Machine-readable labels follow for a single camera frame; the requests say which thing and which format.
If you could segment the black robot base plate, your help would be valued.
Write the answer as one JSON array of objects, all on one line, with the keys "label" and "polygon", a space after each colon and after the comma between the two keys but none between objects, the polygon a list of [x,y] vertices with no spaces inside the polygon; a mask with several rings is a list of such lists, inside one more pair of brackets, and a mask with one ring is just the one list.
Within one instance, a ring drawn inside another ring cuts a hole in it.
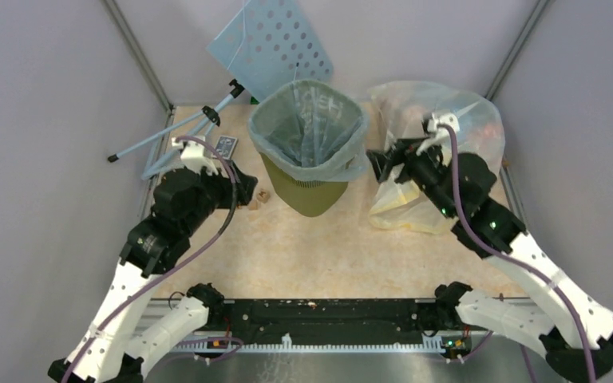
[{"label": "black robot base plate", "polygon": [[420,343],[466,324],[444,300],[418,298],[226,299],[211,284],[187,290],[208,308],[204,331],[219,331],[244,344],[278,344],[289,335],[299,345]]}]

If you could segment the light blue trash bag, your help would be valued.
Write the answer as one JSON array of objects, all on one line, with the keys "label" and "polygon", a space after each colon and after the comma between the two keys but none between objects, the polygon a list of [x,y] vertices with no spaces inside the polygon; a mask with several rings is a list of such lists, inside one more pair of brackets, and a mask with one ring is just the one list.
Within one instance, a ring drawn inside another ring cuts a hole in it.
[{"label": "light blue trash bag", "polygon": [[251,113],[255,149],[298,181],[350,182],[366,172],[368,112],[316,80],[292,81]]}]

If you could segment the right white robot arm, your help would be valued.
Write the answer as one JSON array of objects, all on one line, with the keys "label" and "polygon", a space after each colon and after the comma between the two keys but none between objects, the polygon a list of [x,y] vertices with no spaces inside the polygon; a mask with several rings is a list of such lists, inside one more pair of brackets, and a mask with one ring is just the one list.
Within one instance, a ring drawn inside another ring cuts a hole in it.
[{"label": "right white robot arm", "polygon": [[466,248],[506,274],[534,302],[511,305],[461,282],[437,288],[438,322],[462,323],[504,336],[539,354],[561,377],[594,382],[613,370],[613,311],[599,304],[558,267],[532,233],[490,191],[495,174],[473,152],[446,160],[440,146],[419,151],[420,141],[401,139],[366,155],[378,182],[419,188],[453,219],[452,233]]}]

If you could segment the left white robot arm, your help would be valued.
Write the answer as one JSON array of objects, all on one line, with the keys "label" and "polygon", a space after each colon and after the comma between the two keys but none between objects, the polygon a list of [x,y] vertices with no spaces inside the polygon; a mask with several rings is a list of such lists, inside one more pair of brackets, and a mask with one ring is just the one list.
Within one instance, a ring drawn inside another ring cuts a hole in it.
[{"label": "left white robot arm", "polygon": [[229,162],[219,169],[167,172],[153,192],[150,215],[128,234],[110,288],[81,342],[51,363],[56,382],[142,382],[155,364],[194,330],[223,322],[221,294],[199,284],[192,294],[140,335],[135,334],[157,286],[180,269],[190,238],[214,211],[251,202],[258,180]]}]

